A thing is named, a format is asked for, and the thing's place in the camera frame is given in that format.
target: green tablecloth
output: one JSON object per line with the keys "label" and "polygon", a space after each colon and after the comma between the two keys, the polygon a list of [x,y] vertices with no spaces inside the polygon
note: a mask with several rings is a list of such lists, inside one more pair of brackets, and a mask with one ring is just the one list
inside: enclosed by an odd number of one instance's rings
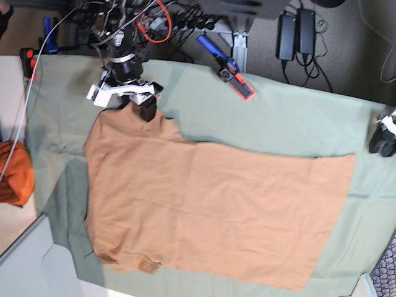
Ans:
{"label": "green tablecloth", "polygon": [[37,207],[50,217],[55,242],[70,249],[83,280],[138,297],[345,296],[360,274],[374,267],[396,227],[396,158],[370,155],[365,147],[368,124],[382,105],[248,74],[244,77],[257,94],[245,102],[208,67],[150,61],[143,76],[164,86],[160,108],[178,120],[185,137],[282,155],[356,153],[353,178],[301,292],[164,267],[154,276],[104,268],[83,224],[88,186],[82,146],[101,111],[85,96],[100,78],[100,62],[48,56],[42,66],[28,104],[27,126]]}

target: power adapter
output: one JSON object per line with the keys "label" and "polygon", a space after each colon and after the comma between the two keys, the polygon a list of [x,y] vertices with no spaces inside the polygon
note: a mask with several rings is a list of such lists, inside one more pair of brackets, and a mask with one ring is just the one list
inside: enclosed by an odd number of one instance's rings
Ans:
{"label": "power adapter", "polygon": [[297,51],[304,55],[314,55],[316,43],[315,12],[298,9]]}
{"label": "power adapter", "polygon": [[292,61],[295,58],[296,18],[281,14],[278,25],[277,58]]}

